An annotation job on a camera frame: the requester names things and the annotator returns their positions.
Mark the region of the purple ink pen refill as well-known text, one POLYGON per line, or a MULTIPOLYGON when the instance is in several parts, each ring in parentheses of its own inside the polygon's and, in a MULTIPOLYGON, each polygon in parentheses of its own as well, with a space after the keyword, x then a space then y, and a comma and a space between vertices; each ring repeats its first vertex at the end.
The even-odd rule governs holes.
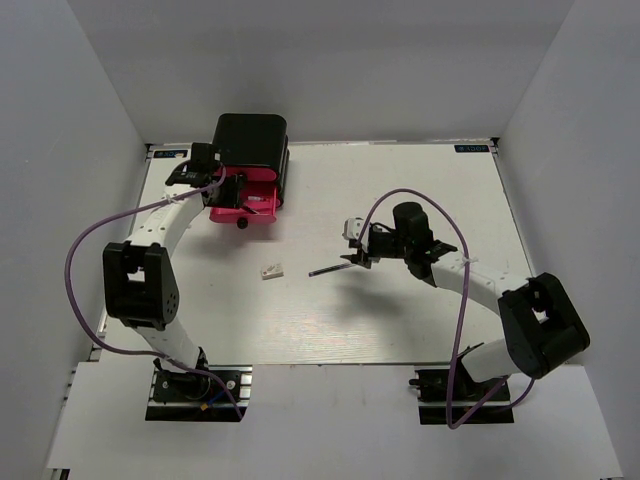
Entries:
POLYGON ((317 270, 313 270, 311 272, 308 273, 308 277, 309 278, 314 278, 314 277, 318 277, 321 275, 325 275, 325 274, 330 274, 330 273, 335 273, 338 271, 342 271, 342 270, 346 270, 352 267, 355 267, 355 264, 352 263, 340 263, 340 264, 336 264, 336 265, 332 265, 329 267, 324 267, 321 269, 317 269, 317 270))

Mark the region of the pink top drawer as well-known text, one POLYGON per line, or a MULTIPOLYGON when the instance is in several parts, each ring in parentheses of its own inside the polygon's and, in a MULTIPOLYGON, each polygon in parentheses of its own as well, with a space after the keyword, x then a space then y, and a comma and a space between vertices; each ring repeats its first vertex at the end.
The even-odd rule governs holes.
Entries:
POLYGON ((249 182, 275 182, 278 173, 266 167, 235 167, 226 166, 226 179, 233 175, 245 175, 249 182))

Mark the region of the pink drawer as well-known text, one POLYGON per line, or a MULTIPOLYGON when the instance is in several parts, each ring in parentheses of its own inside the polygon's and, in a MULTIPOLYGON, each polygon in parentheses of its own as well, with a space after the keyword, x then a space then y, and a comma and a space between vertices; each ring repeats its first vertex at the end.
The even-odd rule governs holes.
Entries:
POLYGON ((266 167, 235 167, 226 166, 226 179, 233 175, 245 175, 249 182, 275 182, 278 173, 266 167))
POLYGON ((209 220, 233 224, 240 229, 250 225, 269 225, 276 222, 279 205, 275 184, 245 181, 234 176, 220 187, 211 206, 209 220))

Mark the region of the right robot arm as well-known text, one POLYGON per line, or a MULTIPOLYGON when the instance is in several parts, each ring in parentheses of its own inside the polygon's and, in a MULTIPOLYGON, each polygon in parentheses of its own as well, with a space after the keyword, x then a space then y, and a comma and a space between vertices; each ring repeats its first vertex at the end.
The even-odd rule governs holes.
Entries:
POLYGON ((393 220, 393 228, 385 229, 347 219, 343 237, 354 251, 348 261, 369 268, 382 259, 401 259, 415 278, 466 295, 501 321, 502 338, 459 357, 451 374, 459 396, 475 398, 489 380, 517 373, 539 380, 589 347, 589 333, 556 276, 526 278, 470 261, 435 238, 416 202, 397 205, 393 220))

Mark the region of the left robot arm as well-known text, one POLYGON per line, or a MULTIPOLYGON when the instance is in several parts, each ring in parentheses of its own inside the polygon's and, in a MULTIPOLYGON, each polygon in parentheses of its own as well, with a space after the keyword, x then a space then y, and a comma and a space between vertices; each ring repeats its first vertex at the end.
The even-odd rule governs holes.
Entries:
POLYGON ((171 256, 191 222, 219 197, 227 170, 219 149, 194 143, 189 158, 166 179, 160 199, 145 207, 140 228, 103 250, 107 314, 135 331, 163 369, 178 371, 177 387, 199 399, 211 374, 198 366, 201 349, 178 319, 180 292, 171 256))

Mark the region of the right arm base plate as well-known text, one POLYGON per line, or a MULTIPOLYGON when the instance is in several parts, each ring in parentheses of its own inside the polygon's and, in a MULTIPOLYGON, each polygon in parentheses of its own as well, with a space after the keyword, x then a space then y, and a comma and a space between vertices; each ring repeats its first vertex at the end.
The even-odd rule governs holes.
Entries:
MULTIPOLYGON (((421 425, 446 425, 446 393, 449 367, 435 365, 416 369, 409 379, 409 387, 417 394, 418 413, 421 425)), ((492 379, 482 383, 473 382, 462 368, 456 370, 452 395, 452 421, 458 422, 497 383, 492 379)), ((487 400, 466 424, 513 424, 514 415, 509 408, 511 394, 507 383, 487 400)))

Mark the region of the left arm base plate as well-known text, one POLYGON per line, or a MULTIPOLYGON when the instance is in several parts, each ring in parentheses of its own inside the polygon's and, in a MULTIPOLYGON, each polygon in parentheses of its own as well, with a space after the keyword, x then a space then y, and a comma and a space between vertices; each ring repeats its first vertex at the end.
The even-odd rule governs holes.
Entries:
MULTIPOLYGON (((253 367, 210 366, 210 371, 225 383, 244 415, 251 396, 253 367)), ((145 420, 234 423, 240 417, 224 389, 209 377, 155 370, 145 420)))

